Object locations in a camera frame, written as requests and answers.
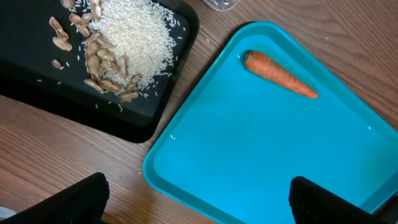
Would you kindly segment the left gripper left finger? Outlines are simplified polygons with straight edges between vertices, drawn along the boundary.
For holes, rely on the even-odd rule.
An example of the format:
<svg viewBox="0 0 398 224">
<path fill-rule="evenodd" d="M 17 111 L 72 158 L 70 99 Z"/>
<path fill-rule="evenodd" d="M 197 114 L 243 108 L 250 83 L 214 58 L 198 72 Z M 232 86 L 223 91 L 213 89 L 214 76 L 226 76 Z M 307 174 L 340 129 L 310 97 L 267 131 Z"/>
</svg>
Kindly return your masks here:
<svg viewBox="0 0 398 224">
<path fill-rule="evenodd" d="M 103 224 L 108 199 L 108 181 L 97 172 L 1 224 Z"/>
</svg>

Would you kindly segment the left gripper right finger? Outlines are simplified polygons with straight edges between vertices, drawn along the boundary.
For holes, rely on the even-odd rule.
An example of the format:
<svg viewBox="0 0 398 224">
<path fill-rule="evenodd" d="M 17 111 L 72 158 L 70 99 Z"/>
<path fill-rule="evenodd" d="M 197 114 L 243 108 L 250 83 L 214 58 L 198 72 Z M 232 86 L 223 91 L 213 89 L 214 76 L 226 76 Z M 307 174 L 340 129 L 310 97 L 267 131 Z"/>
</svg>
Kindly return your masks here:
<svg viewBox="0 0 398 224">
<path fill-rule="evenodd" d="M 290 183 L 289 205 L 296 224 L 384 224 L 302 176 Z"/>
</svg>

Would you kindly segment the orange carrot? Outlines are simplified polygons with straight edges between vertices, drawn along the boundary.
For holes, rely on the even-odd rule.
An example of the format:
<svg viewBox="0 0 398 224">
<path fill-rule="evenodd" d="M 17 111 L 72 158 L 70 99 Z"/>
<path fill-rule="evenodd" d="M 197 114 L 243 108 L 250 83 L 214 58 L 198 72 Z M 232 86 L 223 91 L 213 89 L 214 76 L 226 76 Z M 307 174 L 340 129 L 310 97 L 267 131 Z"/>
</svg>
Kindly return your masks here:
<svg viewBox="0 0 398 224">
<path fill-rule="evenodd" d="M 311 99 L 317 99 L 319 97 L 318 93 L 313 88 L 293 76 L 288 70 L 264 53 L 256 51 L 247 53 L 244 64 L 253 74 L 298 95 Z"/>
</svg>

